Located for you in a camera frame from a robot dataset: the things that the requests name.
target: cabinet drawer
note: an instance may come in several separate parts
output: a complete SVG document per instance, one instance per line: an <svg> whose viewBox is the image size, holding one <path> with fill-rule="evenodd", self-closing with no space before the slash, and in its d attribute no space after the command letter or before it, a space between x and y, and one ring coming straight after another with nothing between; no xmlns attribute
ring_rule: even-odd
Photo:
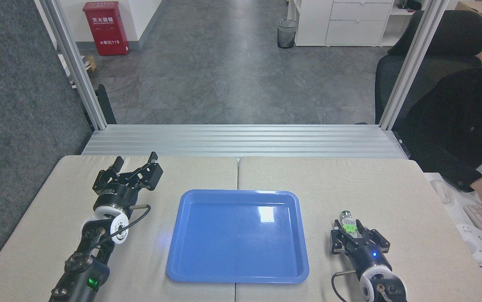
<svg viewBox="0 0 482 302"><path fill-rule="evenodd" d="M378 45L385 21L330 21L325 44Z"/></svg>
<svg viewBox="0 0 482 302"><path fill-rule="evenodd" d="M386 21L389 3L334 3L331 20Z"/></svg>
<svg viewBox="0 0 482 302"><path fill-rule="evenodd" d="M334 3L394 3L394 0L334 0Z"/></svg>

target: person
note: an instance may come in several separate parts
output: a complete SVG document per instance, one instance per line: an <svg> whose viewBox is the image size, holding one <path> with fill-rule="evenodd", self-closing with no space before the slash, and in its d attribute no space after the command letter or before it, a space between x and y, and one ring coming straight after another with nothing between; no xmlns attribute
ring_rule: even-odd
<svg viewBox="0 0 482 302"><path fill-rule="evenodd" d="M482 67L440 80L396 132L423 172L438 172L482 201Z"/></svg>

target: aluminum frame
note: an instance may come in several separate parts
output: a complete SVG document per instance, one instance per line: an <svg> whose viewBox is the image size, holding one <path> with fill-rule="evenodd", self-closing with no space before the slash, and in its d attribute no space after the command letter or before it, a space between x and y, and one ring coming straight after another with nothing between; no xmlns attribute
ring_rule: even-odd
<svg viewBox="0 0 482 302"><path fill-rule="evenodd" d="M97 101L97 96L95 96L95 90L90 82L90 78L82 65L80 53L68 26L68 21L65 19L60 2L58 0L39 0L39 2L51 25L62 54L68 63L68 68L93 128L95 130L105 130L107 122Z"/></svg>
<svg viewBox="0 0 482 302"><path fill-rule="evenodd" d="M381 117L379 126L382 130L391 130L394 126L448 2L449 0L432 0L427 4L396 84L394 84L394 89L390 94L388 105Z"/></svg>

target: gray carpet wall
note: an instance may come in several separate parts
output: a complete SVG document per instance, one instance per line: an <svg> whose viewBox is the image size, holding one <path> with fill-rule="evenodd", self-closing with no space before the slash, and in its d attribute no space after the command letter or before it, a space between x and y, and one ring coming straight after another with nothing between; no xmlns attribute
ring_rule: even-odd
<svg viewBox="0 0 482 302"><path fill-rule="evenodd" d="M0 0L0 249L58 160L90 135L34 1Z"/></svg>

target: white cabinet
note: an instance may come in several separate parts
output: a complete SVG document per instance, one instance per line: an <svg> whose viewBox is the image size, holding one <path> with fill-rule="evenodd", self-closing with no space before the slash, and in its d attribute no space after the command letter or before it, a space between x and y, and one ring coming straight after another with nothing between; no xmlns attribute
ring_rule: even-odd
<svg viewBox="0 0 482 302"><path fill-rule="evenodd" d="M287 18L299 23L297 46L393 46L412 15L394 1L289 0Z"/></svg>

